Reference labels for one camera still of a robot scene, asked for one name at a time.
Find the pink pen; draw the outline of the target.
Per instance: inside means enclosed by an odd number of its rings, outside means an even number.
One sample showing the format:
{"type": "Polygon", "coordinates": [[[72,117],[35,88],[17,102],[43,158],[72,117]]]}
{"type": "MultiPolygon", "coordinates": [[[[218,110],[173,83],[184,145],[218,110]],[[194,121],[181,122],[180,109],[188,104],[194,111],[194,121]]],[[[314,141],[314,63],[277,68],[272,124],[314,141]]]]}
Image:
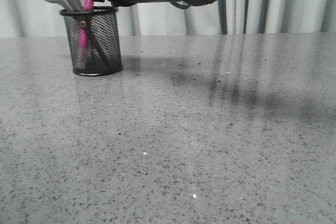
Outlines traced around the pink pen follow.
{"type": "MultiPolygon", "coordinates": [[[[84,0],[83,10],[86,12],[93,11],[94,1],[92,0],[84,0]]],[[[86,65],[86,53],[89,45],[89,38],[87,35],[87,24],[88,22],[84,19],[80,20],[80,34],[79,34],[79,68],[84,69],[86,65]]]]}

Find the black mesh pen cup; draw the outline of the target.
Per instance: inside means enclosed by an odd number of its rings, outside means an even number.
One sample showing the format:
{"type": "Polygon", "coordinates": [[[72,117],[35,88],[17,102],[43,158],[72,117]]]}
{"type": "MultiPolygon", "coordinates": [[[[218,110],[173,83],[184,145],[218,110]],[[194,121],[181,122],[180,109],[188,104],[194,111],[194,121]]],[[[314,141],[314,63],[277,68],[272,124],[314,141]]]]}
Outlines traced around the black mesh pen cup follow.
{"type": "Polygon", "coordinates": [[[67,12],[64,18],[72,61],[72,71],[80,76],[104,76],[122,70],[116,8],[97,6],[91,12],[67,12]],[[79,68],[80,20],[87,24],[89,38],[86,65],[79,68]]]}

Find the grey curtain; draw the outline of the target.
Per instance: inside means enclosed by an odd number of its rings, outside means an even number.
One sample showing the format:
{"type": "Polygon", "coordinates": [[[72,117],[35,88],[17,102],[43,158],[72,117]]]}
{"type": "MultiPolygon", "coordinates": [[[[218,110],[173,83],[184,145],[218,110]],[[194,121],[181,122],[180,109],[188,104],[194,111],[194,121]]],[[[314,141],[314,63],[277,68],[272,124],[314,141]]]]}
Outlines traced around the grey curtain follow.
{"type": "MultiPolygon", "coordinates": [[[[64,36],[59,10],[44,0],[1,0],[1,36],[64,36]]],[[[117,21],[121,36],[335,31],[335,0],[219,0],[186,10],[147,3],[119,8],[117,21]]]]}

